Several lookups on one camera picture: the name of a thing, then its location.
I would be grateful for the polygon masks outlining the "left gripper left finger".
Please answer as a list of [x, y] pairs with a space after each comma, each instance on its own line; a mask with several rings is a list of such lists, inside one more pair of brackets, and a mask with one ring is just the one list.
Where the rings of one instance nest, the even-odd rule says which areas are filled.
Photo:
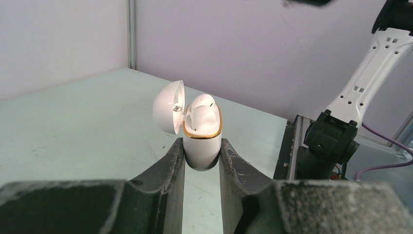
[[21, 181], [0, 189], [3, 234], [179, 234], [182, 138], [131, 180]]

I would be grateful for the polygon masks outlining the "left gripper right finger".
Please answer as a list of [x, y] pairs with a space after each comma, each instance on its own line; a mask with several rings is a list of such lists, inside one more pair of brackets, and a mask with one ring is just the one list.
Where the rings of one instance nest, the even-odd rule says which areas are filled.
[[273, 180], [221, 143], [225, 234], [410, 234], [413, 216], [382, 182]]

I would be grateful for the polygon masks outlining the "white earbud charging case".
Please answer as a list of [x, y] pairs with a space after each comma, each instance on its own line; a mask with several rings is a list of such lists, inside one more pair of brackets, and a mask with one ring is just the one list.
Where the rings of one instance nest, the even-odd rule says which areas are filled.
[[152, 115], [163, 132], [176, 135], [183, 131], [184, 156], [189, 167], [206, 171], [216, 165], [223, 120], [221, 109], [211, 95], [201, 94], [186, 105], [184, 83], [174, 81], [156, 96]]

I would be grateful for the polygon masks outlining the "white earbud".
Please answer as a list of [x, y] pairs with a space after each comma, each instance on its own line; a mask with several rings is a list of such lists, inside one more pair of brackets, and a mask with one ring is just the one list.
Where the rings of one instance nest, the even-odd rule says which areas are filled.
[[194, 101], [192, 102], [192, 108], [196, 108], [198, 106], [207, 106], [211, 108], [215, 108], [216, 103], [213, 96], [209, 94], [201, 94], [197, 96]]
[[211, 135], [219, 130], [218, 112], [211, 107], [198, 106], [186, 117], [186, 128], [192, 134]]

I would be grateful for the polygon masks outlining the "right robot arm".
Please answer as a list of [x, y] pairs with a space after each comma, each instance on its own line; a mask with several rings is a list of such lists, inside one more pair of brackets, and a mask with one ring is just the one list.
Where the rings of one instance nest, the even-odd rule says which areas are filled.
[[386, 1], [372, 34], [372, 44], [349, 82], [309, 125], [296, 179], [329, 179], [335, 166], [346, 166], [356, 152], [355, 137], [369, 104], [391, 71], [413, 50], [413, 4]]

